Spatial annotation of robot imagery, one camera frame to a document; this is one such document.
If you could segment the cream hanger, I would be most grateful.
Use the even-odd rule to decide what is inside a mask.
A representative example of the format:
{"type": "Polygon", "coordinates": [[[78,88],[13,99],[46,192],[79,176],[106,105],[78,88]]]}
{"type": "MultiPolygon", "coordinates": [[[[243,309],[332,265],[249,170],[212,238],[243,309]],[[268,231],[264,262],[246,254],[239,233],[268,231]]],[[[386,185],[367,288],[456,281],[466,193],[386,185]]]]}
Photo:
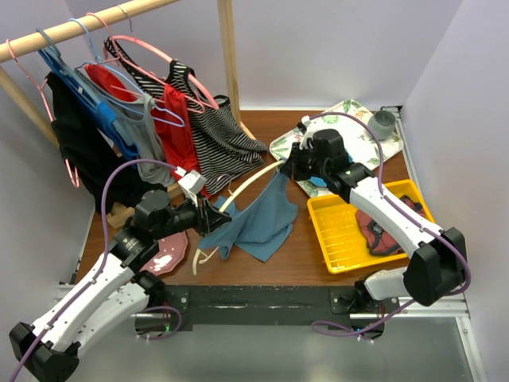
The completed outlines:
{"type": "MultiPolygon", "coordinates": [[[[285,161],[279,160],[275,163],[272,163],[263,169],[259,170],[257,173],[246,179],[234,192],[231,193],[230,197],[221,205],[220,212],[225,212],[226,208],[242,193],[244,192],[248,187],[250,187],[255,181],[257,181],[261,176],[263,176],[266,173],[269,173],[271,170],[276,170],[280,166],[283,165],[285,161]]],[[[192,274],[196,276],[198,274],[198,266],[205,264],[207,261],[209,261],[215,253],[219,251],[218,247],[215,247],[212,251],[209,253],[197,248],[196,252],[192,259],[192,274]]]]}

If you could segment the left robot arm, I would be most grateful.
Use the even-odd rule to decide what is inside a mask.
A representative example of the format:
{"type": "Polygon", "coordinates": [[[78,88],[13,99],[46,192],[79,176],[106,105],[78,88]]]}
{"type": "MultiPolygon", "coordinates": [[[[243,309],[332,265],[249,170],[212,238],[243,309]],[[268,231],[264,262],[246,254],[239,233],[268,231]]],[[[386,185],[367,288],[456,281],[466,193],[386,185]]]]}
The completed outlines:
{"type": "Polygon", "coordinates": [[[107,331],[132,314],[163,307],[163,283],[143,268],[158,253],[160,239],[190,228],[206,236],[229,221],[206,197],[174,208],[167,193],[146,193],[134,219],[115,234],[87,275],[33,324],[12,328],[17,368],[39,381],[66,381],[107,331]]]}

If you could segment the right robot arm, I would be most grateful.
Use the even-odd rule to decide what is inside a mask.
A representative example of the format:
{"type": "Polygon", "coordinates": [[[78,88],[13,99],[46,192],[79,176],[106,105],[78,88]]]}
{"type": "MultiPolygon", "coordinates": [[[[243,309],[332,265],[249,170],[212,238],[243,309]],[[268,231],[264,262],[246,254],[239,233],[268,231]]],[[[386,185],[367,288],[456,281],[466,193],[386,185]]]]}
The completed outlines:
{"type": "Polygon", "coordinates": [[[321,130],[293,143],[281,172],[295,181],[321,178],[331,193],[379,224],[409,258],[406,267],[376,271],[358,282],[354,302],[359,310],[373,312],[383,299],[392,297],[409,297],[431,306],[470,286],[464,235],[425,219],[364,164],[351,161],[338,131],[321,130]]]}

